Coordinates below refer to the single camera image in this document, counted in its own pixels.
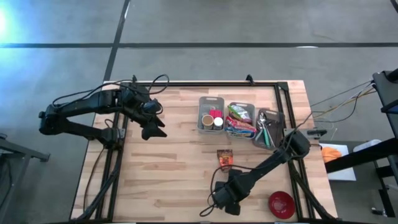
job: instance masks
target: gray floor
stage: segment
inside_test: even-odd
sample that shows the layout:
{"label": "gray floor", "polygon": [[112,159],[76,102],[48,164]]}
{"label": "gray floor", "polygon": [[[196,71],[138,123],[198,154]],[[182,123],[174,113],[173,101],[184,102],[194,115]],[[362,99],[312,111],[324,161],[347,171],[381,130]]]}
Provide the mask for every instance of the gray floor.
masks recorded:
{"label": "gray floor", "polygon": [[[113,42],[123,0],[5,1],[0,4],[0,42]],[[389,0],[133,0],[121,42],[397,42],[398,13]],[[58,96],[99,85],[111,49],[0,49],[0,133],[43,152],[48,163],[32,161],[10,223],[68,219],[87,141],[38,132],[39,111]],[[398,48],[333,49],[119,49],[111,80],[304,80],[311,103],[398,67]],[[355,91],[313,110],[326,110]],[[336,123],[333,140],[387,139],[392,132],[377,95],[358,101],[354,115]],[[345,106],[330,119],[350,113]],[[75,121],[91,124],[93,115]],[[318,124],[330,128],[328,124]],[[334,129],[325,136],[331,139]],[[370,222],[361,193],[332,184],[339,216]],[[344,198],[355,198],[345,204]],[[357,212],[341,212],[358,207]]]}

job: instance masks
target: red bowl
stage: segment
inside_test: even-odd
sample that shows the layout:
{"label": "red bowl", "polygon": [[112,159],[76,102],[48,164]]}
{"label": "red bowl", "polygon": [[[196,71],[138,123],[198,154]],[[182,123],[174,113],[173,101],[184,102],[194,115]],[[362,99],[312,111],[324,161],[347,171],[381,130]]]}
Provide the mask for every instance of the red bowl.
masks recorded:
{"label": "red bowl", "polygon": [[295,211],[294,200],[286,192],[274,192],[268,199],[269,210],[277,218],[288,219]]}

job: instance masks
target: wooden table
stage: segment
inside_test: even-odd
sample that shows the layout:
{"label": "wooden table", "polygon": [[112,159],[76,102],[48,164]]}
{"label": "wooden table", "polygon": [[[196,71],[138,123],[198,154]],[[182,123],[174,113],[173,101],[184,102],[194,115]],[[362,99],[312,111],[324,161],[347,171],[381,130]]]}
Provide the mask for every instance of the wooden table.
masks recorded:
{"label": "wooden table", "polygon": [[[296,123],[300,124],[310,113],[310,104],[303,81],[288,81]],[[256,108],[277,110],[275,91],[271,87],[168,87],[155,97],[163,104],[160,115],[166,127],[167,138],[141,139],[141,129],[129,123],[124,146],[123,163],[114,210],[114,222],[272,222],[278,220],[267,206],[268,197],[283,190],[292,194],[289,170],[283,164],[257,182],[248,198],[241,202],[240,216],[232,216],[214,209],[207,217],[199,213],[206,208],[213,171],[219,166],[217,149],[232,149],[234,163],[255,167],[271,152],[254,147],[251,141],[228,138],[225,134],[202,135],[197,131],[198,100],[201,96],[219,96],[225,105],[232,101],[252,103]],[[282,93],[284,111],[287,107]],[[95,116],[94,127],[105,128],[104,120],[113,114]],[[312,128],[310,118],[302,128]],[[312,192],[326,210],[336,217],[336,208],[328,177],[317,142],[304,159]],[[94,161],[102,145],[91,141],[76,193],[71,218],[82,212],[83,195]],[[101,184],[106,151],[103,153],[88,191],[87,204],[98,193]],[[227,174],[217,173],[216,180],[226,180]],[[302,208],[307,214],[305,199],[300,191]],[[108,196],[104,212],[108,211]],[[294,215],[286,221],[295,221]]]}

